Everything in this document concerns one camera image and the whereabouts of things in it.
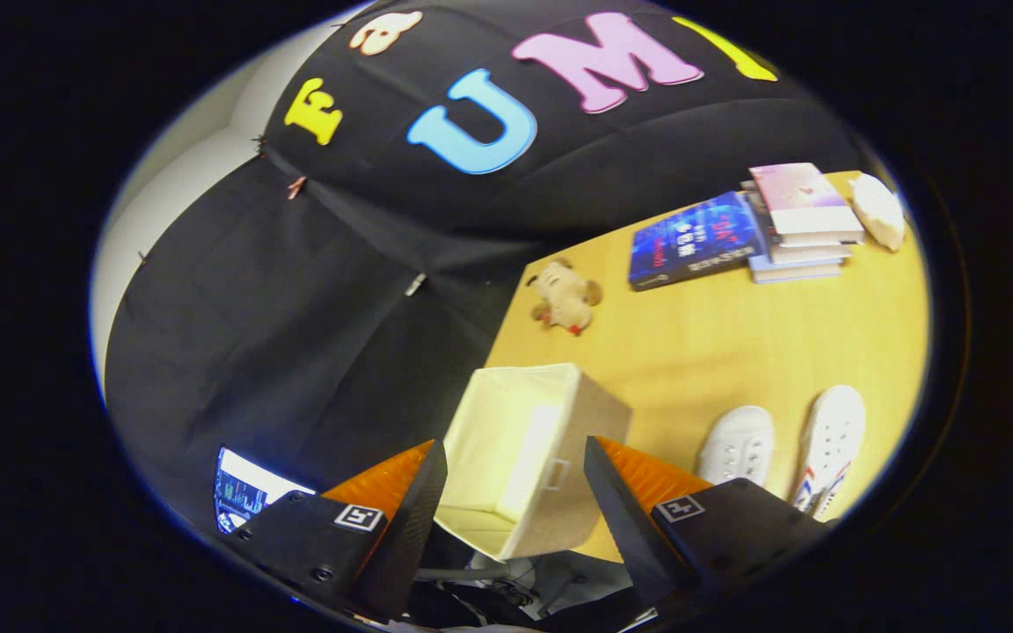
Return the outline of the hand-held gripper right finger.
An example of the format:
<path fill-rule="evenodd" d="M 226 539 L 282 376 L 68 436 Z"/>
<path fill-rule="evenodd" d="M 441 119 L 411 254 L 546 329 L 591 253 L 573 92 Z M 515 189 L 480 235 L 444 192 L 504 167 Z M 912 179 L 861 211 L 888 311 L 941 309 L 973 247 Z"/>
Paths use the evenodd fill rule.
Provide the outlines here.
<path fill-rule="evenodd" d="M 741 594 L 831 532 L 747 478 L 709 484 L 610 438 L 587 437 L 583 469 L 639 600 L 663 616 Z"/>

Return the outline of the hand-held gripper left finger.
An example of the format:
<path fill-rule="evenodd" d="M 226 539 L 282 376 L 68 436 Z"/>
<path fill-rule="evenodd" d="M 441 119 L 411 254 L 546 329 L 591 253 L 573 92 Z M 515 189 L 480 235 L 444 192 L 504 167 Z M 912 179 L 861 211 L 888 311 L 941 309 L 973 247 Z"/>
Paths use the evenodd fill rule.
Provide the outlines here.
<path fill-rule="evenodd" d="M 405 611 L 448 466 L 437 440 L 326 492 L 285 491 L 222 538 L 225 548 L 318 608 L 374 622 Z"/>

